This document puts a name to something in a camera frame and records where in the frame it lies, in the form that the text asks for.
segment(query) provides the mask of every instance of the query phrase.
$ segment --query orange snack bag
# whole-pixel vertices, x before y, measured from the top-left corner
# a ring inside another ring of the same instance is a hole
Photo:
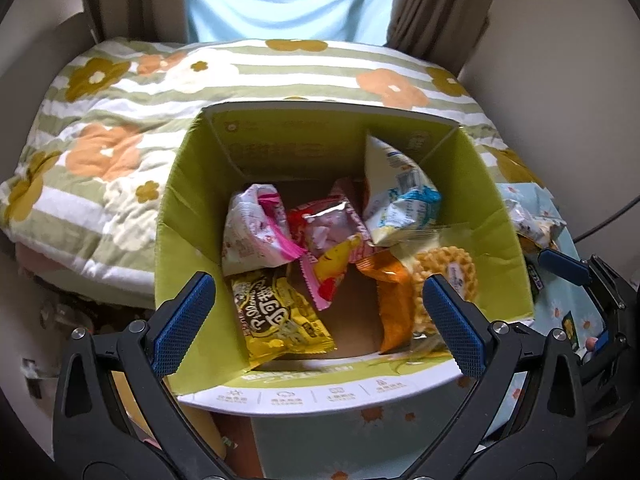
[[[363,258],[356,267],[376,280],[384,337],[380,352],[388,352],[411,341],[414,329],[412,276],[390,250]]]

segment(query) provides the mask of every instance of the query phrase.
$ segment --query black cable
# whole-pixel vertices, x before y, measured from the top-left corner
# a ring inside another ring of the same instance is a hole
[[[577,244],[578,242],[581,242],[585,238],[588,238],[589,236],[591,236],[591,235],[597,233],[598,231],[600,231],[600,229],[608,226],[611,222],[613,222],[614,220],[617,220],[618,218],[620,218],[624,213],[629,211],[633,206],[635,206],[639,202],[640,202],[640,195],[636,196],[631,202],[629,202],[627,205],[625,205],[621,210],[613,213],[613,215],[611,215],[609,218],[607,218],[604,222],[599,223],[598,225],[596,225],[596,227],[593,227],[593,228],[589,229],[587,232],[582,233],[580,236],[575,237],[574,238],[574,244]]]

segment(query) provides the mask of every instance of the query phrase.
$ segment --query blue gripper pad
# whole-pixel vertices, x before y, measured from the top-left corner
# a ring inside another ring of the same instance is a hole
[[[216,283],[208,274],[202,273],[195,284],[189,282],[185,288],[176,297],[178,301],[183,298],[180,305],[154,340],[151,367],[158,377],[175,374],[216,299]]]
[[[440,274],[424,281],[422,302],[462,373],[479,378],[486,368],[490,339],[483,340],[478,330],[488,336],[489,322],[473,303],[463,301]],[[470,311],[471,308],[478,313],[477,316]],[[470,322],[462,310],[470,311],[475,319]]]
[[[587,264],[553,249],[540,251],[538,263],[543,269],[574,285],[585,286],[591,283],[591,273]]]

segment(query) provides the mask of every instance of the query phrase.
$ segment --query barcode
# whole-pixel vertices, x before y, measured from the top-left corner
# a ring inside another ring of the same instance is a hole
[[[396,179],[398,180],[398,187],[400,188],[400,194],[404,195],[408,193],[412,189],[418,187],[418,182],[416,179],[417,171],[405,171],[404,173],[399,173],[396,175]]]

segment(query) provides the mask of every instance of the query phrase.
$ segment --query floral bedding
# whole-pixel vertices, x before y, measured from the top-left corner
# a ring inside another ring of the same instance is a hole
[[[116,39],[76,57],[47,90],[15,175],[0,185],[2,229],[57,266],[151,296],[175,153],[201,108],[238,100],[338,100],[451,118],[497,183],[537,182],[449,72],[391,49]]]

